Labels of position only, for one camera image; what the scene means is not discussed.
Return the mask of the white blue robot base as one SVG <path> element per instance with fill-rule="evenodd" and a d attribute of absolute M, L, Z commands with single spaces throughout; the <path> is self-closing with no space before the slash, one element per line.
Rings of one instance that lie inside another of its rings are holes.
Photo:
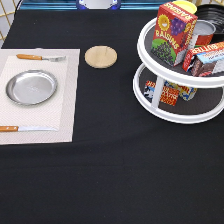
<path fill-rule="evenodd" d="M 121 0 L 76 0 L 78 9 L 119 9 Z"/>

